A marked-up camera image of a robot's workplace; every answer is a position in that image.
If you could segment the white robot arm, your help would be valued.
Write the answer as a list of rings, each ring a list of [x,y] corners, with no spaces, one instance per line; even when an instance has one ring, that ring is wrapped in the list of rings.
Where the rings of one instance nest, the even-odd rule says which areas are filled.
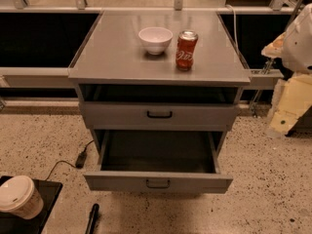
[[[265,46],[261,54],[282,60],[293,72],[287,81],[274,89],[269,111],[268,134],[286,135],[312,106],[312,4],[308,4],[286,31]]]

